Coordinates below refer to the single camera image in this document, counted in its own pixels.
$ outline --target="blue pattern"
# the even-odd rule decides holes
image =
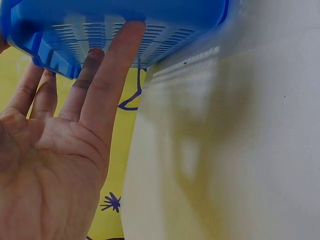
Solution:
[[[100,207],[103,207],[101,209],[101,211],[104,211],[104,210],[107,210],[107,209],[113,207],[113,211],[116,211],[117,213],[119,213],[119,211],[120,211],[119,208],[121,206],[120,205],[121,197],[119,199],[117,199],[116,196],[112,192],[110,192],[109,194],[110,194],[110,197],[108,197],[108,196],[104,197],[105,201],[103,201],[103,202],[106,204],[100,205]]]

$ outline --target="white surface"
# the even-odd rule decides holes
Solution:
[[[234,0],[149,71],[126,240],[320,239],[319,27],[319,0]]]

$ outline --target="yellow tablecloth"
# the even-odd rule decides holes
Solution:
[[[14,48],[6,50],[0,56],[0,110],[5,107],[11,98],[29,61],[30,58],[28,56]],[[145,72],[141,71],[142,83],[144,78]],[[62,107],[72,84],[73,81],[58,76],[57,113]],[[130,69],[121,97],[121,102],[129,99],[136,92],[137,69]],[[138,106],[138,103],[139,98],[136,98],[130,102],[127,107],[135,108]],[[99,206],[91,229],[88,233],[88,240],[121,240],[124,237],[118,210],[121,210],[121,202],[119,200],[121,198],[123,188],[135,119],[136,111],[118,109],[113,131],[109,174],[101,191]]]

